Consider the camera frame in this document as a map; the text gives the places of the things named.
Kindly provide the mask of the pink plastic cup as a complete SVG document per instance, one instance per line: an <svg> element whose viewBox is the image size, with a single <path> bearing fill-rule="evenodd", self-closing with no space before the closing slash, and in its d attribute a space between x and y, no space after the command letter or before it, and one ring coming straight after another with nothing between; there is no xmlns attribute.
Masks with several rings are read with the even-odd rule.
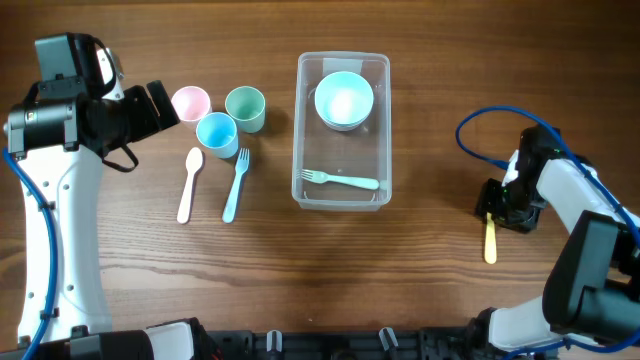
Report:
<svg viewBox="0 0 640 360"><path fill-rule="evenodd" d="M186 86L177 90L171 104L180 119L189 125L196 125L212 111L209 94L198 86Z"/></svg>

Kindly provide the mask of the yellow plastic fork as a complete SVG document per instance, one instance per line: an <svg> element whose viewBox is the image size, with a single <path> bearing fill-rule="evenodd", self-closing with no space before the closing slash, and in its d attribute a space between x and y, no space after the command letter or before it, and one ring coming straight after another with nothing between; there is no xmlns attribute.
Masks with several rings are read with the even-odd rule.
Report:
<svg viewBox="0 0 640 360"><path fill-rule="evenodd" d="M486 213L484 260L487 264L495 264L497 261L496 227L490 212Z"/></svg>

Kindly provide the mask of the white plastic spoon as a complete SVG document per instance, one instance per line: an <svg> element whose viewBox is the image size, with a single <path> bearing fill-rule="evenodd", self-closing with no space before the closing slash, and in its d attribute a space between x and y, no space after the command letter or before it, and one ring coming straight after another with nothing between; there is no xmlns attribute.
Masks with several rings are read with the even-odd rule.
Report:
<svg viewBox="0 0 640 360"><path fill-rule="evenodd" d="M193 147L187 155L185 166L187 177L176 217L180 224L186 224L190 220L196 176L204 166L203 152L199 148Z"/></svg>

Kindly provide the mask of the blue plastic cup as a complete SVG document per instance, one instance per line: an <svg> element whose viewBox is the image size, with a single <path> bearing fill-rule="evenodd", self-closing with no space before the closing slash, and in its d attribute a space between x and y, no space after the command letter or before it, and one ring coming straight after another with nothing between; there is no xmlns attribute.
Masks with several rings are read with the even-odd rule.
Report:
<svg viewBox="0 0 640 360"><path fill-rule="evenodd" d="M234 119L226 113L206 115L196 127L196 136L203 146L220 159L231 158L238 152L238 128Z"/></svg>

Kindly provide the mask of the green plastic cup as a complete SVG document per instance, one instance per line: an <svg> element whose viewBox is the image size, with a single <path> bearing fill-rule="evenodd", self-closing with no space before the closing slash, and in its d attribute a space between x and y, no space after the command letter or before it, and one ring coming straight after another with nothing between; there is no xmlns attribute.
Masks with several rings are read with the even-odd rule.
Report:
<svg viewBox="0 0 640 360"><path fill-rule="evenodd" d="M266 99L254 87L241 86L233 89L225 99L225 109L245 133L259 132L264 126Z"/></svg>

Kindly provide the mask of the light blue plastic fork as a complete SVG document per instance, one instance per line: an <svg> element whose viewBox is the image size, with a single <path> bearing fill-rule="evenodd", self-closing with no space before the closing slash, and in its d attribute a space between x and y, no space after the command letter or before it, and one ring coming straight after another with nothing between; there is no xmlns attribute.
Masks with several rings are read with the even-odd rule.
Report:
<svg viewBox="0 0 640 360"><path fill-rule="evenodd" d="M222 214L222 220L224 223L231 223L234 221L238 206L241 183L244 175L249 169L249 164L250 151L248 148L241 148L235 165L235 177Z"/></svg>

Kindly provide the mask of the mint green plastic fork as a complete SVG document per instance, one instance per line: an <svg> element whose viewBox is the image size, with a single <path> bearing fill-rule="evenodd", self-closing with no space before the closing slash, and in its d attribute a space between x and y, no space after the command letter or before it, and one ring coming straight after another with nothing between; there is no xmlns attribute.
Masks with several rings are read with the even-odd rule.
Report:
<svg viewBox="0 0 640 360"><path fill-rule="evenodd" d="M300 175L304 180L315 184L332 182L367 190L377 190L380 187L379 181L372 178L330 175L322 171L308 169L302 169Z"/></svg>

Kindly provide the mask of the white plastic bowl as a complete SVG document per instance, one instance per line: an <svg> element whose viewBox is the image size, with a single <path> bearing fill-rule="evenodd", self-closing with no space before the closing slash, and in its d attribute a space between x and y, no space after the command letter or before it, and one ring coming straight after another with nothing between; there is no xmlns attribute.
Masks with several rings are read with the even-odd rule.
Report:
<svg viewBox="0 0 640 360"><path fill-rule="evenodd" d="M335 131L341 131L341 132L355 130L356 128L358 128L360 125L362 125L365 122L366 122L366 120L362 119L361 121L342 124L342 123L335 123L335 122L332 122L330 120L323 119L323 123L326 126L328 126L330 129L335 130Z"/></svg>

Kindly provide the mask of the blue plastic bowl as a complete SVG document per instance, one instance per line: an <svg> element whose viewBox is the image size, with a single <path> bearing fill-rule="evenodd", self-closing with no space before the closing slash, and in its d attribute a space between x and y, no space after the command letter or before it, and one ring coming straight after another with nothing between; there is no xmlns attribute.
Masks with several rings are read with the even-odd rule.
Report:
<svg viewBox="0 0 640 360"><path fill-rule="evenodd" d="M325 76L316 88L314 105L320 118L335 123L361 121L373 109L374 92L361 75L338 71Z"/></svg>

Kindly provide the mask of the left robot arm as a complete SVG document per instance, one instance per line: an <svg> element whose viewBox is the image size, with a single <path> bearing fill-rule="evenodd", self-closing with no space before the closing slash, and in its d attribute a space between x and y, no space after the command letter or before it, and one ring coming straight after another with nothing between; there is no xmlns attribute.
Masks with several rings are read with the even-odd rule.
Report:
<svg viewBox="0 0 640 360"><path fill-rule="evenodd" d="M113 331L101 284L97 200L105 156L177 124L164 86L101 86L15 105L3 157L25 202L27 280L19 347L7 359L195 359L210 348L199 322Z"/></svg>

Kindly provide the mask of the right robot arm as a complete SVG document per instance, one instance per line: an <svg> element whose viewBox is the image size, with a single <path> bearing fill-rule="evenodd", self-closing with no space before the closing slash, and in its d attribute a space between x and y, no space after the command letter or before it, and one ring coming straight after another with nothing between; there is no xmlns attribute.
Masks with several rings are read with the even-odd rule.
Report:
<svg viewBox="0 0 640 360"><path fill-rule="evenodd" d="M551 206L569 233L541 296L487 309L466 345L506 359L559 347L611 353L639 344L639 219L580 157L558 146L521 147L501 181L486 183L481 214L519 232Z"/></svg>

